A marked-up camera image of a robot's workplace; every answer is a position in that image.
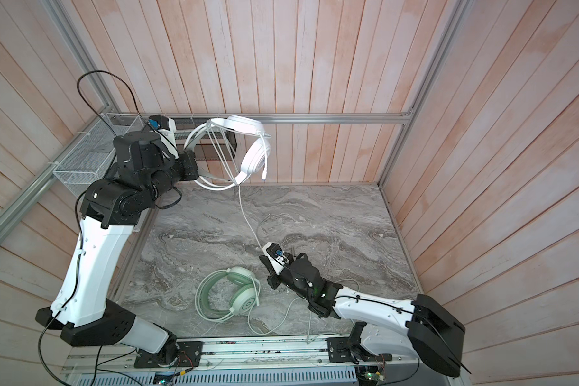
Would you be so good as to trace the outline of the green headphones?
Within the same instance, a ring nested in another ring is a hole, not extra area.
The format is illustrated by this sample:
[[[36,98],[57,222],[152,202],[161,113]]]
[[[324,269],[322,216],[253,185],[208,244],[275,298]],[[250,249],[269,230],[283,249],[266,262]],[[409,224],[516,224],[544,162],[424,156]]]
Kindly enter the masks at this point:
[[[214,309],[209,300],[210,291],[222,279],[227,279],[237,286],[237,290],[228,301],[227,310]],[[217,270],[199,283],[195,298],[196,312],[202,319],[211,323],[224,323],[234,316],[245,315],[258,306],[260,292],[261,284],[250,270],[239,266]]]

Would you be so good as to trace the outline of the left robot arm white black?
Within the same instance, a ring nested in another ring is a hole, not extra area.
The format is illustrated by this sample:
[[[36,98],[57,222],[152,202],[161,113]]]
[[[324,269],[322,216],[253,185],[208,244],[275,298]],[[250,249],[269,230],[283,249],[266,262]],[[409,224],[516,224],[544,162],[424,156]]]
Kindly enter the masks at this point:
[[[198,178],[193,151],[181,151],[172,129],[129,132],[114,138],[117,160],[90,184],[76,213],[80,236],[55,301],[36,321],[60,331],[72,347],[125,344],[155,356],[162,366],[178,358],[176,336],[107,298],[117,260],[141,213],[177,183]]]

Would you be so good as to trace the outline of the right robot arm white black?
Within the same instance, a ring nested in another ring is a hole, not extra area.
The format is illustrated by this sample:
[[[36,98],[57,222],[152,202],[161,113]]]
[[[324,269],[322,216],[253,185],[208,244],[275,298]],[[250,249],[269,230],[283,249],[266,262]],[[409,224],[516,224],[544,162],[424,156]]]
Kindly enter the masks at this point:
[[[409,356],[452,378],[466,368],[464,325],[428,295],[396,300],[365,294],[323,278],[304,253],[294,256],[274,243],[262,252],[272,289],[287,286],[320,318],[353,321],[347,338],[329,339],[333,361],[358,364],[386,355]]]

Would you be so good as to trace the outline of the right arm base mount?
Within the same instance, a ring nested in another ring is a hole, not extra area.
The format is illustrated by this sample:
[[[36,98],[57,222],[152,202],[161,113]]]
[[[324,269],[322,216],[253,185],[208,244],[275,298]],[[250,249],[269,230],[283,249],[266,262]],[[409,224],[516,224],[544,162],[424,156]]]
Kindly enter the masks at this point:
[[[374,355],[369,353],[362,345],[361,334],[368,326],[365,322],[356,322],[352,332],[348,337],[326,339],[329,360],[331,363],[354,363],[358,365],[360,361],[369,362],[375,360],[392,360],[389,353]]]

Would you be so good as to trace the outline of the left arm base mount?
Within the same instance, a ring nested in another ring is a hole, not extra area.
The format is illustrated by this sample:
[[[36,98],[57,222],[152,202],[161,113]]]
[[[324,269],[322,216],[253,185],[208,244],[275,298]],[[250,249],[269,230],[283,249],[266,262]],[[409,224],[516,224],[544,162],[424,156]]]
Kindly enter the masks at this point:
[[[203,354],[203,341],[171,339],[159,353],[151,354],[143,349],[138,350],[134,362],[135,368],[196,368]]]

